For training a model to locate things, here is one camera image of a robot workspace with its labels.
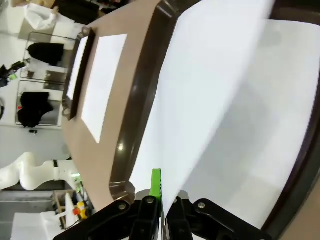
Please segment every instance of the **white paper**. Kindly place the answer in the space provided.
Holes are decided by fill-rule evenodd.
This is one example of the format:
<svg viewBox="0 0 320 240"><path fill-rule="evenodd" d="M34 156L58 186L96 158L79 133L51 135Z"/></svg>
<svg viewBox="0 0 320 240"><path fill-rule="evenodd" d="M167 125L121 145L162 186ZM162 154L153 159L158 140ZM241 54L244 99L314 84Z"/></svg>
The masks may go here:
<svg viewBox="0 0 320 240"><path fill-rule="evenodd" d="M303 143L319 80L320 27L269 20L244 82L183 190L261 228Z"/></svg>
<svg viewBox="0 0 320 240"><path fill-rule="evenodd" d="M68 88L68 92L66 93L66 95L70 98L70 100L74 99L74 93L75 93L75 88L78 80L80 65L85 53L87 41L88 41L88 37L84 37L81 39L78 52L76 53L76 56L75 56L74 65L73 65L70 82L69 82L69 88Z"/></svg>
<svg viewBox="0 0 320 240"><path fill-rule="evenodd" d="M110 92L127 34L99 38L82 110L82 120L99 144Z"/></svg>
<svg viewBox="0 0 320 240"><path fill-rule="evenodd" d="M131 177L149 180L152 165L161 165L165 215L228 110L271 5L203 0L179 18ZM143 163L150 169L140 171Z"/></svg>

